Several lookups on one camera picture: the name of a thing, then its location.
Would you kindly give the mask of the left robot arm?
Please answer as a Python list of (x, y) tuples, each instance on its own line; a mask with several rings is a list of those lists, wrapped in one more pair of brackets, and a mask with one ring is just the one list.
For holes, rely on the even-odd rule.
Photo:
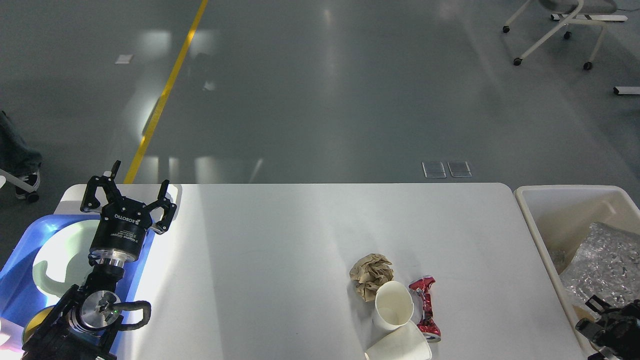
[(162, 235), (178, 205), (168, 196), (170, 181), (160, 184), (157, 199), (140, 202), (124, 196), (115, 183), (121, 166), (87, 181), (80, 211), (99, 222), (82, 285), (71, 285), (42, 321), (23, 335), (23, 360), (115, 360), (111, 348), (120, 332), (139, 330), (151, 319), (148, 301), (122, 301), (116, 290), (126, 264), (139, 260), (149, 231)]

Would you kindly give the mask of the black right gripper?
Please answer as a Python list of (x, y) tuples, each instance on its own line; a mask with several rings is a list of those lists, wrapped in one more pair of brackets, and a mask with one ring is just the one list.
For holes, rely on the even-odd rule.
[(640, 355), (639, 300), (618, 308), (597, 295), (585, 305), (600, 316), (598, 321), (580, 319), (576, 330), (599, 348), (608, 348), (620, 360), (638, 360)]

